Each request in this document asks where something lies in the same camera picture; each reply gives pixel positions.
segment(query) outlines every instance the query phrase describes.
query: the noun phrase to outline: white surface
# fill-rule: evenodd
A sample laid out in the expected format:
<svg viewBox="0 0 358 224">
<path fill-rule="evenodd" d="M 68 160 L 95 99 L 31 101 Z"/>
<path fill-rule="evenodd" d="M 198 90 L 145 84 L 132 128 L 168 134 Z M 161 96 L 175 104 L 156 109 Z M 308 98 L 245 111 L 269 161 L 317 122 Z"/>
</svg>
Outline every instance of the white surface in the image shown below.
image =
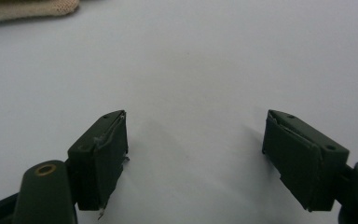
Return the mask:
<svg viewBox="0 0 358 224">
<path fill-rule="evenodd" d="M 0 24 L 0 199 L 126 109 L 131 162 L 98 223 L 337 223 L 261 154 L 269 108 L 358 161 L 358 1 L 95 0 Z"/>
</svg>

